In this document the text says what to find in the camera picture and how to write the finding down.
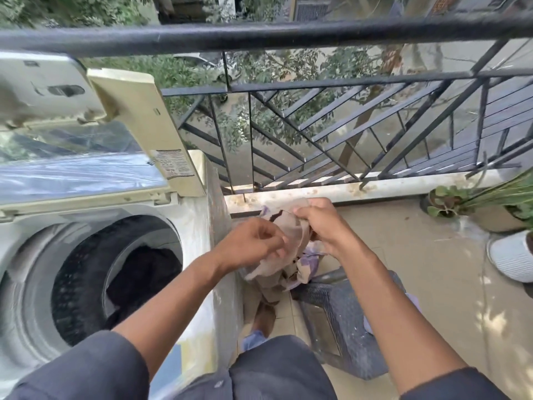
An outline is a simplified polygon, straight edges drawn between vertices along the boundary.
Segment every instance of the open lid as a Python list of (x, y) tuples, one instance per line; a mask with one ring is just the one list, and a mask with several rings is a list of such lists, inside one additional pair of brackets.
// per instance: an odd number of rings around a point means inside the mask
[(4, 219), (205, 194), (150, 74), (0, 52), (0, 98)]

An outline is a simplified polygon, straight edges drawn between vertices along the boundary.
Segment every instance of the forearm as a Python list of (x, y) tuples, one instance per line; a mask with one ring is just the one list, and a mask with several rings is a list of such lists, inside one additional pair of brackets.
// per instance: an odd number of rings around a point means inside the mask
[(344, 246), (340, 262), (400, 393), (467, 366), (359, 237)]
[(207, 294), (223, 277), (210, 253), (193, 261), (163, 290), (113, 331), (125, 337), (146, 361), (150, 380), (196, 314)]

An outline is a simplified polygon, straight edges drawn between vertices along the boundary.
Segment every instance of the label sticker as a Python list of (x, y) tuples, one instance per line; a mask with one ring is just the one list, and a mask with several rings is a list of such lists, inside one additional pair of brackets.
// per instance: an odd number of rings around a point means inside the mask
[(167, 180), (176, 177), (190, 177), (195, 174), (181, 149), (152, 150), (150, 153), (163, 169)]

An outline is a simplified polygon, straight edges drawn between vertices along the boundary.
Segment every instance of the person's left hand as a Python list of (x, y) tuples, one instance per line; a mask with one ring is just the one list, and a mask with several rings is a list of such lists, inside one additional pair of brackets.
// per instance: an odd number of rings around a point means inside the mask
[(252, 265), (267, 257), (283, 257), (287, 237), (278, 226), (260, 217), (239, 224), (211, 251), (224, 272)]

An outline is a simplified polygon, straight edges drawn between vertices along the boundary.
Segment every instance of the balcony floor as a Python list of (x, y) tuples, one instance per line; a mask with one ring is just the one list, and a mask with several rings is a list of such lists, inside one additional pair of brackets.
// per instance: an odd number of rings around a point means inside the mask
[[(418, 201), (380, 202), (338, 209), (356, 233), (416, 295), (424, 316), (460, 356), (513, 400), (533, 400), (533, 299), (522, 284), (487, 260), (486, 237), (454, 230), (456, 223), (422, 213)], [(338, 268), (325, 257), (319, 273)], [(245, 328), (258, 304), (244, 292)], [(295, 334), (309, 343), (300, 310), (287, 294), (277, 306), (273, 336)], [(396, 399), (390, 376), (363, 381), (324, 365), (340, 400)]]

